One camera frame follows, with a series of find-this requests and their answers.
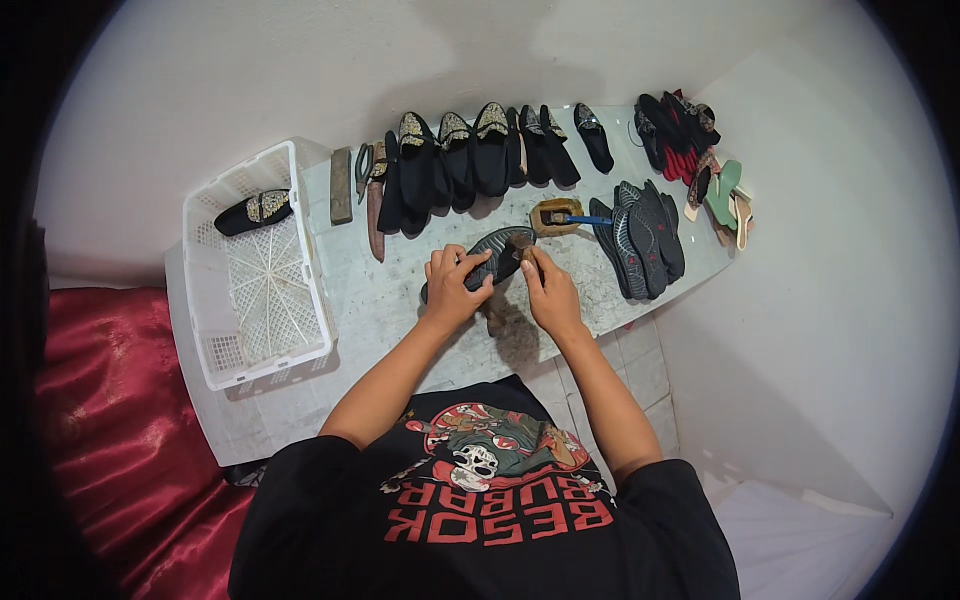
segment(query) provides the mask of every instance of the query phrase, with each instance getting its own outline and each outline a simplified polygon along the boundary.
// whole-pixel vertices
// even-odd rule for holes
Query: pliers
[[[363,196],[367,193],[367,182],[370,181],[370,174],[373,172],[373,146],[368,143],[360,145],[357,151],[356,162],[353,163],[353,177],[357,183],[357,205],[363,202]]]

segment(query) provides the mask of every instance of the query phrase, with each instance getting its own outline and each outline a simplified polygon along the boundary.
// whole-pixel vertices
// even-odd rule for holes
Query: white wall
[[[909,516],[941,440],[960,340],[945,165],[896,56],[855,4],[708,86],[756,230],[657,315],[683,456],[723,479],[809,487]]]
[[[51,272],[162,281],[184,197],[290,135],[356,146],[407,109],[699,91],[828,1],[128,0],[43,156]]]

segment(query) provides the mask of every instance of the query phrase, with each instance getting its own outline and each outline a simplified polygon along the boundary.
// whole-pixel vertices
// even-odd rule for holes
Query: red satin fabric
[[[50,297],[37,415],[94,553],[133,598],[226,598],[252,490],[227,485],[180,374],[166,293]]]

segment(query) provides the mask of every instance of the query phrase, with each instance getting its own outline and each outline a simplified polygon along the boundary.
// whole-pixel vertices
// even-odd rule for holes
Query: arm
[[[663,460],[657,434],[580,320],[580,300],[570,274],[540,248],[534,247],[534,257],[543,271],[543,284],[537,268],[526,260],[520,263],[530,293],[530,312],[557,343],[573,372],[593,437],[620,483],[638,468]]]
[[[476,292],[464,279],[491,252],[467,255],[463,246],[434,250],[423,265],[427,280],[426,313],[333,408],[321,436],[338,436],[363,449],[387,433],[406,407],[430,359],[453,331],[493,294],[493,276]]]

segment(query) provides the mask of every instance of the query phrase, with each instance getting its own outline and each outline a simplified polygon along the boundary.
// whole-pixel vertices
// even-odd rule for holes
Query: hand
[[[537,246],[533,247],[533,255],[543,271],[543,283],[537,266],[530,261],[520,261],[520,269],[527,280],[534,320],[557,343],[586,330],[580,320],[580,298],[570,273],[555,265],[549,254]]]
[[[442,251],[430,253],[430,262],[423,265],[426,272],[426,314],[423,321],[435,324],[449,335],[493,295],[493,275],[487,275],[476,292],[467,291],[464,279],[479,264],[487,262],[492,251],[467,254],[463,246],[447,244]]]

